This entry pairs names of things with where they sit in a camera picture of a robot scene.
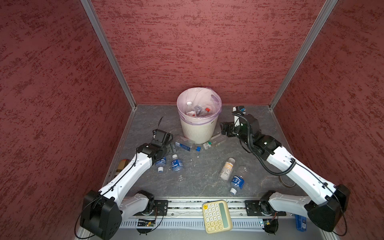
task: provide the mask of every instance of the bottle label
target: bottle label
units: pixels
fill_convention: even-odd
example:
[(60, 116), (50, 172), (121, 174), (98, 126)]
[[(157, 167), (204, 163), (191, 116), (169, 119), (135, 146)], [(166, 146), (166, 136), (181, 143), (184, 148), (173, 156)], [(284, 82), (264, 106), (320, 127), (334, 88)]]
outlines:
[(240, 189), (243, 189), (244, 180), (241, 177), (234, 176), (232, 179), (232, 183), (234, 183), (235, 186), (239, 187)]
[(196, 112), (195, 111), (190, 111), (190, 112), (187, 112), (186, 115), (190, 116), (190, 117), (194, 117), (194, 116), (196, 116)]
[(162, 159), (160, 159), (160, 160), (158, 160), (158, 161), (155, 163), (155, 165), (158, 165), (158, 164), (161, 164), (161, 163), (164, 163), (164, 164), (167, 163), (167, 161), (165, 160), (165, 157), (162, 158)]
[(172, 170), (175, 168), (175, 167), (182, 167), (183, 166), (183, 163), (180, 161), (180, 159), (176, 159), (176, 160), (173, 160), (172, 161)]
[(223, 175), (229, 177), (229, 175), (231, 174), (232, 168), (233, 168), (233, 164), (232, 163), (225, 162), (225, 165), (224, 165), (223, 169), (221, 169), (221, 173), (220, 174), (223, 174)]
[(178, 146), (178, 147), (182, 147), (182, 148), (184, 148), (184, 149), (187, 150), (187, 151), (191, 151), (191, 148), (190, 148), (190, 147), (185, 146), (184, 144), (181, 144), (181, 143), (179, 143), (179, 142), (175, 142), (175, 145)]

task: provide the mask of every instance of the plastic bottle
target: plastic bottle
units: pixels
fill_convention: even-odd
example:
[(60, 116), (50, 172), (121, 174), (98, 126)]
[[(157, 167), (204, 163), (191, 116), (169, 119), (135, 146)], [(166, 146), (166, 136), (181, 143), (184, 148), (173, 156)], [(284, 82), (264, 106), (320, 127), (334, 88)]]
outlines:
[(196, 105), (196, 106), (194, 107), (194, 109), (195, 109), (195, 111), (196, 111), (196, 116), (198, 116), (198, 115), (201, 113), (201, 111), (203, 110), (203, 108), (200, 107), (199, 105)]
[(209, 111), (211, 111), (209, 108), (205, 108), (199, 115), (199, 117), (205, 117), (207, 115), (209, 115)]
[(157, 160), (155, 162), (155, 166), (157, 167), (158, 172), (163, 172), (164, 171), (164, 166), (166, 165), (167, 161), (166, 158), (162, 158), (160, 160)]
[(182, 170), (184, 169), (183, 163), (177, 157), (177, 154), (172, 155), (172, 171), (179, 173), (177, 180), (179, 182), (183, 181), (183, 176), (181, 175)]
[(225, 162), (223, 168), (221, 169), (219, 177), (224, 179), (225, 181), (228, 181), (229, 176), (231, 176), (234, 164), (235, 164), (235, 160), (231, 157), (228, 158), (228, 160)]
[(247, 176), (248, 170), (244, 166), (240, 166), (236, 172), (236, 175), (233, 177), (231, 182), (231, 191), (232, 195), (235, 195), (237, 191), (243, 189), (244, 186), (244, 178)]
[(206, 142), (206, 143), (203, 143), (203, 147), (204, 147), (205, 150), (207, 150), (208, 148), (212, 147), (212, 143), (211, 143), (211, 141), (208, 141), (208, 142)]
[(182, 137), (180, 135), (177, 135), (177, 136), (175, 136), (174, 139), (175, 139), (175, 145), (176, 146), (184, 148), (187, 151), (196, 150), (196, 151), (200, 152), (200, 150), (201, 150), (201, 147), (197, 147), (196, 144), (192, 140), (190, 140), (186, 137)]
[(185, 109), (185, 114), (190, 117), (197, 117), (196, 111), (192, 107), (192, 102), (187, 102), (187, 108)]
[(222, 144), (225, 140), (227, 140), (227, 136), (226, 135), (222, 135), (221, 133), (213, 136), (210, 140), (211, 142), (211, 145), (212, 147), (217, 147), (219, 146), (220, 144)]

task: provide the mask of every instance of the black cable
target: black cable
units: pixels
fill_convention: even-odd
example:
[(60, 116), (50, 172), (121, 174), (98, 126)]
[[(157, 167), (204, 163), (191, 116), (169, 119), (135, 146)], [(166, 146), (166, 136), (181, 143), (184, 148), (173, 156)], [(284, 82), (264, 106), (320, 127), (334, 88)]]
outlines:
[(337, 236), (340, 236), (340, 237), (345, 236), (345, 235), (347, 234), (347, 229), (348, 229), (348, 228), (347, 228), (347, 220), (346, 220), (346, 218), (345, 218), (345, 216), (344, 216), (344, 212), (343, 212), (343, 209), (342, 209), (342, 207), (341, 207), (341, 203), (340, 203), (339, 199), (337, 198), (337, 196), (332, 192), (331, 189), (328, 188), (327, 185), (325, 185), (325, 184), (324, 184), (318, 177), (316, 177), (316, 175), (314, 175), (314, 174), (313, 174), (311, 171), (309, 171), (306, 167), (303, 167), (302, 165), (300, 165), (300, 164), (298, 164), (298, 163), (296, 163), (296, 164), (299, 165), (300, 167), (304, 168), (305, 170), (307, 170), (310, 174), (312, 174), (312, 176), (314, 176), (314, 177), (317, 179), (317, 181), (319, 181), (323, 186), (325, 186), (325, 187), (332, 193), (332, 195), (335, 196), (337, 202), (338, 202), (339, 205), (340, 205), (341, 214), (342, 214), (343, 219), (344, 219), (344, 223), (345, 223), (345, 232), (344, 232), (343, 234), (338, 234), (338, 233), (333, 232), (333, 231), (332, 231), (332, 232), (333, 232), (334, 234), (336, 234)]
[(241, 140), (239, 139), (239, 142), (240, 142), (240, 146), (247, 152), (247, 153), (251, 153), (250, 151), (246, 150), (245, 147), (243, 146), (243, 143), (241, 142)]
[(274, 176), (282, 176), (282, 175), (285, 175), (287, 173), (289, 173), (290, 171), (292, 171), (292, 169), (295, 167), (296, 165), (296, 160), (294, 158), (291, 158), (291, 165), (283, 172), (273, 172), (271, 171), (264, 163), (263, 159), (261, 159), (261, 157), (259, 157), (259, 155), (257, 155), (257, 153), (254, 151), (252, 145), (251, 145), (251, 125), (249, 124), (249, 121), (248, 119), (246, 119), (244, 116), (240, 115), (239, 113), (232, 113), (232, 115), (234, 116), (237, 116), (237, 117), (240, 117), (242, 119), (245, 120), (245, 122), (247, 123), (247, 146), (249, 148), (249, 150), (252, 152), (253, 155), (255, 155), (255, 157), (259, 160), (259, 162), (261, 163), (261, 165), (263, 166), (263, 168), (269, 172), (270, 174), (274, 175)]
[(92, 202), (88, 203), (88, 204), (83, 208), (83, 210), (80, 212), (79, 216), (77, 217), (77, 219), (76, 219), (76, 223), (74, 224), (74, 235), (75, 235), (75, 237), (77, 237), (78, 239), (88, 239), (88, 238), (91, 238), (91, 237), (94, 236), (94, 235), (92, 235), (92, 236), (89, 236), (89, 237), (79, 237), (79, 236), (77, 235), (77, 233), (76, 233), (76, 226), (77, 226), (77, 222), (79, 222), (79, 219), (80, 219), (80, 217), (81, 217), (81, 215), (82, 215), (84, 209), (87, 208), (87, 207), (88, 207), (90, 204), (92, 204), (94, 201), (99, 200), (100, 198), (101, 198), (101, 197), (98, 197), (98, 198), (94, 199)]
[(157, 124), (157, 129), (156, 129), (156, 130), (159, 129), (159, 126), (160, 126), (160, 123), (161, 123), (161, 120), (163, 119), (163, 117), (164, 117), (164, 116), (162, 116), (162, 117), (160, 118), (159, 123)]
[(163, 212), (162, 209), (159, 209), (159, 210), (163, 213), (163, 217), (161, 218), (160, 223), (159, 223), (154, 229), (152, 229), (151, 231), (149, 231), (149, 232), (147, 232), (147, 233), (150, 233), (150, 232), (154, 231), (158, 226), (160, 226), (161, 222), (163, 221), (163, 219), (164, 219), (164, 212)]

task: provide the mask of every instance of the aluminum frame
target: aluminum frame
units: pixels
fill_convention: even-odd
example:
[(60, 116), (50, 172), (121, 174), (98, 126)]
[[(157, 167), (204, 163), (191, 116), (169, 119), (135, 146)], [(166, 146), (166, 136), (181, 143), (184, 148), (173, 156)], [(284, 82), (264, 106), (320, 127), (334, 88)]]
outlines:
[(121, 68), (115, 57), (115, 54), (113, 53), (111, 45), (108, 42), (107, 36), (104, 33), (104, 30), (101, 26), (99, 18), (96, 15), (96, 11), (91, 3), (91, 0), (80, 0), (80, 1), (85, 9), (85, 12), (88, 15), (89, 20), (91, 21), (93, 29), (95, 30), (96, 35), (99, 38), (99, 41), (105, 51), (105, 54), (107, 55), (109, 62), (111, 63), (111, 66), (116, 74), (116, 77), (120, 82), (120, 85), (125, 93), (125, 96), (127, 97), (128, 102), (131, 105), (131, 108), (134, 109), (137, 106), (137, 104), (135, 102), (135, 99), (133, 98), (131, 90), (129, 89), (127, 81), (125, 80), (125, 77), (121, 71)]
[(328, 19), (329, 15), (331, 14), (334, 6), (336, 5), (338, 0), (326, 0), (323, 7), (321, 8), (319, 15), (317, 16), (315, 22), (313, 23), (307, 37), (305, 38), (299, 52), (296, 55), (296, 58), (294, 59), (291, 68), (289, 68), (287, 74), (284, 77), (283, 82), (281, 83), (279, 89), (277, 90), (275, 96), (273, 97), (271, 103), (270, 103), (270, 109), (274, 109), (278, 101), (280, 100), (281, 96), (283, 95), (284, 91), (286, 90), (288, 84), (293, 78), (293, 75), (296, 73), (296, 70), (299, 68), (301, 62), (303, 61), (304, 57), (306, 56), (307, 52), (311, 48), (314, 40), (316, 39), (317, 35), (319, 34), (321, 28), (323, 27), (325, 21)]

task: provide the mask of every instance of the red textured wall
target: red textured wall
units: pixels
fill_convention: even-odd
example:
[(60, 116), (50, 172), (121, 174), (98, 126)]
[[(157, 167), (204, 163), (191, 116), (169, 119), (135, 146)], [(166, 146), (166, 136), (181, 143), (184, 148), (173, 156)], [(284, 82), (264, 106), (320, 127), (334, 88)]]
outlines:
[(275, 108), (294, 154), (352, 191), (347, 239), (384, 236), (383, 12), (339, 0)]
[(73, 239), (130, 107), (78, 0), (0, 3), (1, 239)]
[(139, 104), (207, 86), (268, 105), (325, 0), (93, 0)]

